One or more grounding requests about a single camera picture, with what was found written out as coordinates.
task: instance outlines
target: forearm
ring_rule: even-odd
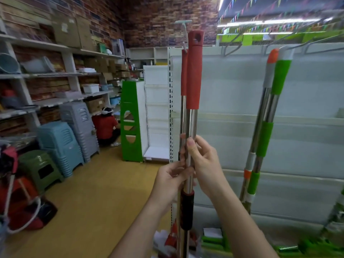
[[[161,215],[159,208],[148,200],[109,258],[144,258],[152,248]]]
[[[227,181],[212,192],[211,201],[235,258],[278,257]]]

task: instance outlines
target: person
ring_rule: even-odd
[[[180,161],[162,166],[157,172],[152,192],[135,221],[116,245],[109,258],[144,258],[152,247],[159,220],[177,195],[180,185],[192,174],[216,209],[235,258],[277,258],[222,171],[217,152],[202,137],[187,139],[195,169],[183,169],[185,149]]]
[[[97,130],[99,146],[117,147],[121,144],[116,142],[116,139],[121,135],[121,125],[112,115],[113,112],[111,108],[104,107],[101,109],[100,116],[92,117],[93,124]]]

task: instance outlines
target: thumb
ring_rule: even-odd
[[[184,169],[182,172],[179,173],[178,176],[174,177],[173,180],[179,186],[182,182],[187,180],[193,173],[195,169],[193,167],[189,167],[187,169]]]
[[[187,151],[194,160],[199,160],[203,158],[200,152],[198,151],[196,142],[192,138],[187,139]]]

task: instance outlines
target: person's right hand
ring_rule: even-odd
[[[223,183],[227,184],[216,149],[199,135],[196,135],[196,142],[188,138],[186,147],[195,162],[195,172],[200,188],[211,198]],[[185,147],[180,151],[180,160],[185,161]]]

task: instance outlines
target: fingernail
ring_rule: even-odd
[[[192,138],[187,139],[187,145],[192,147],[195,144],[195,141]]]

